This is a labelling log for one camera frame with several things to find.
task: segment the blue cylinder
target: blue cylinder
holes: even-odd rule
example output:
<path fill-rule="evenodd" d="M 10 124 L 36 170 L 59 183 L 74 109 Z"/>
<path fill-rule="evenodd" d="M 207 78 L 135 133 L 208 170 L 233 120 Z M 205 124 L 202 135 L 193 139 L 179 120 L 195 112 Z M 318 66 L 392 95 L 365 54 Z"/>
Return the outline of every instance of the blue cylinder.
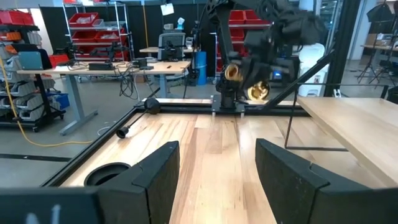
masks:
<path fill-rule="evenodd" d="M 196 52 L 195 62 L 195 68 L 199 70 L 198 85 L 206 85 L 206 52 Z"/>

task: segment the yellow cable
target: yellow cable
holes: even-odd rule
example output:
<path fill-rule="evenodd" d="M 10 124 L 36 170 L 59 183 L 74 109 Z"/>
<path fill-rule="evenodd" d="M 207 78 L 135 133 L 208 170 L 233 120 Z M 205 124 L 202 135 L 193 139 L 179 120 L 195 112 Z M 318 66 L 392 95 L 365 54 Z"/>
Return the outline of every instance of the yellow cable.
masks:
<path fill-rule="evenodd" d="M 9 101 L 10 101 L 12 112 L 14 113 L 14 117 L 18 118 L 17 110 L 15 109 L 14 104 L 12 103 L 12 97 L 11 97 L 11 92 L 10 92 L 9 84 L 8 84 L 8 80 L 7 80 L 6 69 L 4 68 L 4 64 L 2 62 L 2 58 L 0 58 L 0 66 L 1 66 L 1 70 L 2 70 L 2 75 L 4 77 L 4 81 L 6 82 L 6 91 L 7 91 L 7 95 L 8 95 Z M 18 124 L 18 127 L 19 127 L 22 135 L 26 139 L 26 141 L 28 141 L 29 143 L 31 143 L 31 144 L 33 144 L 35 146 L 57 147 L 57 146 L 64 146 L 66 144 L 89 144 L 89 143 L 92 143 L 92 141 L 87 141 L 87 142 L 70 141 L 70 142 L 62 142 L 62 143 L 59 143 L 59 144 L 39 144 L 39 143 L 33 142 L 30 139 L 28 139 L 26 134 L 25 134 L 24 129 L 21 126 L 21 123 L 19 121 L 17 121 L 17 124 Z"/>
<path fill-rule="evenodd" d="M 147 15 L 145 13 L 145 4 L 142 5 L 142 11 L 144 12 L 145 39 L 147 41 L 147 48 L 148 48 L 149 45 L 148 45 Z"/>

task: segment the brass fitting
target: brass fitting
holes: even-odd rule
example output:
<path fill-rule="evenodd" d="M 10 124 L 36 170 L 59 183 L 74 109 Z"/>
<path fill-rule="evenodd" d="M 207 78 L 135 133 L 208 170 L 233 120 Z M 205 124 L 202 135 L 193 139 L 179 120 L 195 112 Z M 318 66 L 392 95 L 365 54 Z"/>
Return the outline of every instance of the brass fitting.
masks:
<path fill-rule="evenodd" d="M 231 63 L 226 67 L 225 78 L 227 80 L 238 82 L 241 82 L 243 80 L 242 74 L 239 71 L 239 67 L 234 63 Z"/>
<path fill-rule="evenodd" d="M 269 95 L 270 90 L 271 87 L 267 81 L 259 81 L 248 89 L 248 97 L 250 100 L 264 101 Z"/>

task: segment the light wood surface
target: light wood surface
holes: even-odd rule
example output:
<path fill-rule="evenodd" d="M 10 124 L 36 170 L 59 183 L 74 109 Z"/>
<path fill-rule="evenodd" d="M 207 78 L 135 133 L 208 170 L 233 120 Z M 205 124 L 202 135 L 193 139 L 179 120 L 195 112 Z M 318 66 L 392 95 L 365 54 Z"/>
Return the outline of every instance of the light wood surface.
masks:
<path fill-rule="evenodd" d="M 391 50 L 391 46 L 373 46 L 373 45 L 361 45 L 362 47 L 369 49 L 378 49 L 378 50 Z M 392 51 L 398 51 L 398 47 L 392 48 Z"/>
<path fill-rule="evenodd" d="M 19 74 L 64 74 L 64 75 L 115 75 L 115 72 L 106 71 L 106 70 L 88 70 L 88 63 L 90 62 L 82 62 L 82 65 L 75 65 L 73 67 L 67 66 L 57 66 L 55 68 L 47 69 L 47 70 L 19 70 L 17 73 Z M 116 70 L 117 75 L 120 72 L 125 72 L 127 70 L 128 62 L 114 62 L 113 65 L 118 68 Z M 153 75 L 153 74 L 181 74 L 184 70 L 190 65 L 190 61 L 183 62 L 157 62 L 157 63 L 148 63 L 148 65 L 153 66 L 154 69 L 148 71 L 142 71 L 138 68 L 134 68 L 132 71 L 135 75 Z"/>
<path fill-rule="evenodd" d="M 145 49 L 140 49 L 141 53 L 157 53 L 159 52 L 159 48 L 158 47 L 148 47 Z M 184 48 L 184 53 L 192 53 L 193 49 L 188 49 L 188 48 Z"/>
<path fill-rule="evenodd" d="M 148 63 L 148 65 L 153 66 L 154 69 L 139 70 L 134 72 L 134 74 L 137 75 L 182 74 L 190 64 L 191 61 Z"/>
<path fill-rule="evenodd" d="M 275 223 L 257 174 L 255 141 L 265 138 L 283 147 L 288 121 L 271 116 L 145 114 L 126 139 L 111 137 L 62 186 L 82 186 L 103 164 L 134 165 L 165 142 L 179 141 L 180 177 L 170 223 Z M 294 118 L 292 127 L 289 145 L 341 147 L 312 118 Z M 349 152 L 293 152 L 369 187 L 383 187 Z"/>
<path fill-rule="evenodd" d="M 377 98 L 298 98 L 316 122 L 388 187 L 398 183 L 398 105 Z"/>
<path fill-rule="evenodd" d="M 172 99 L 172 98 L 156 98 L 157 101 L 160 103 L 203 103 L 203 104 L 212 104 L 213 100 L 212 99 Z M 267 103 L 268 101 L 253 101 L 253 100 L 246 100 L 246 103 L 249 103 L 250 105 L 263 105 Z M 281 106 L 292 106 L 293 101 L 282 101 L 279 103 Z"/>

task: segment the blue bin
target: blue bin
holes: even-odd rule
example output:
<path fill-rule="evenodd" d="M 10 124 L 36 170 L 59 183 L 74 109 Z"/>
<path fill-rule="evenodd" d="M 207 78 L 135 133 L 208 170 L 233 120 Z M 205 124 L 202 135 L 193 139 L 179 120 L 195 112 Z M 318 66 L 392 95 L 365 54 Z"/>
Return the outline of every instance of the blue bin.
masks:
<path fill-rule="evenodd" d="M 195 53 L 195 68 L 199 70 L 198 85 L 206 85 L 206 52 Z"/>
<path fill-rule="evenodd" d="M 47 93 L 47 96 L 55 96 L 55 101 L 60 103 L 60 109 L 63 110 L 70 106 L 68 93 Z"/>

